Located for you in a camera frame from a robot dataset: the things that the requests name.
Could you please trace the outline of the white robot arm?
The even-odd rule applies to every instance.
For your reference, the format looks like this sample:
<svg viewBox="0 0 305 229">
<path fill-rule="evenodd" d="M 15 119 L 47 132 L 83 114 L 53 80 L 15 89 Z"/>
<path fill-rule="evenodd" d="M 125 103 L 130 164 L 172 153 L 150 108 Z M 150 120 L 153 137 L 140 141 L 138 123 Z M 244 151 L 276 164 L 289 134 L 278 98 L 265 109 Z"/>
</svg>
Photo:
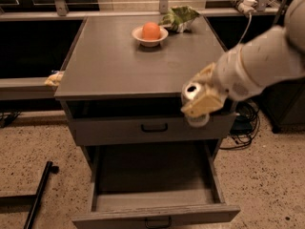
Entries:
<svg viewBox="0 0 305 229">
<path fill-rule="evenodd" d="M 305 76 L 305 0 L 293 0 L 284 25 L 238 44 L 205 67 L 182 89 L 181 112 L 197 118 L 243 101 L 275 83 Z"/>
</svg>

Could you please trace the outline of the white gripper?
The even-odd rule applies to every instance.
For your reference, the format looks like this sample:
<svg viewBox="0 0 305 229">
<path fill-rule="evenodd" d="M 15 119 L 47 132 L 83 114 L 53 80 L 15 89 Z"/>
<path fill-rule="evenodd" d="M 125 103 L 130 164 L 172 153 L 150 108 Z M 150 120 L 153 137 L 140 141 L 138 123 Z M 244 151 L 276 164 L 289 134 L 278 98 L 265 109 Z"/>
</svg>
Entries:
<svg viewBox="0 0 305 229">
<path fill-rule="evenodd" d="M 243 101 L 263 91 L 247 73 L 242 63 L 241 50 L 242 46 L 237 45 L 225 52 L 215 64 L 209 64 L 191 79 L 199 84 L 213 82 L 218 90 L 202 86 L 194 100 L 182 106 L 183 114 L 191 117 L 210 114 L 221 109 L 227 97 L 234 101 Z"/>
</svg>

